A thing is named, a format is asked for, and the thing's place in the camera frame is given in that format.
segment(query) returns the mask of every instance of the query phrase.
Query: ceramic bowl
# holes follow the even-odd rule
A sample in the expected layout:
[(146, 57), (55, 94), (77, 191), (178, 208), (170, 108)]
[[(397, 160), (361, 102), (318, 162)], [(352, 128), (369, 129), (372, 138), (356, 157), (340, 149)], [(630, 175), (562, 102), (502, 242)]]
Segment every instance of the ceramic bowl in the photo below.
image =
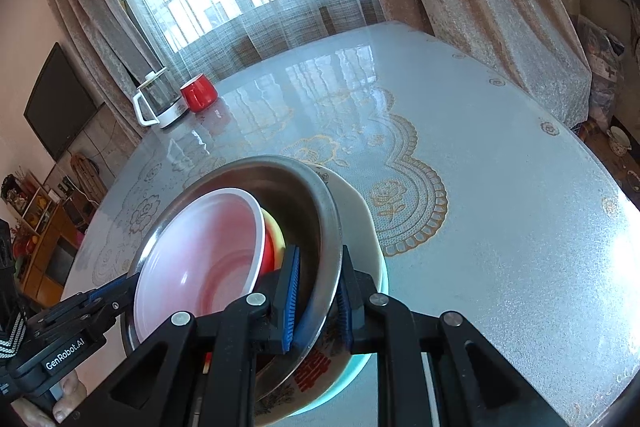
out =
[[(349, 247), (356, 270), (369, 273), (378, 291), (388, 293), (385, 258), (369, 207), (345, 179), (321, 166), (314, 171), (334, 197), (342, 223), (342, 238)], [(314, 349), (296, 372), (279, 388), (256, 403), (256, 426), (267, 425), (289, 415), (310, 411), (331, 400), (364, 368), (371, 355), (351, 355), (339, 337), (337, 310), (332, 308)], [(310, 367), (320, 371), (309, 371)]]

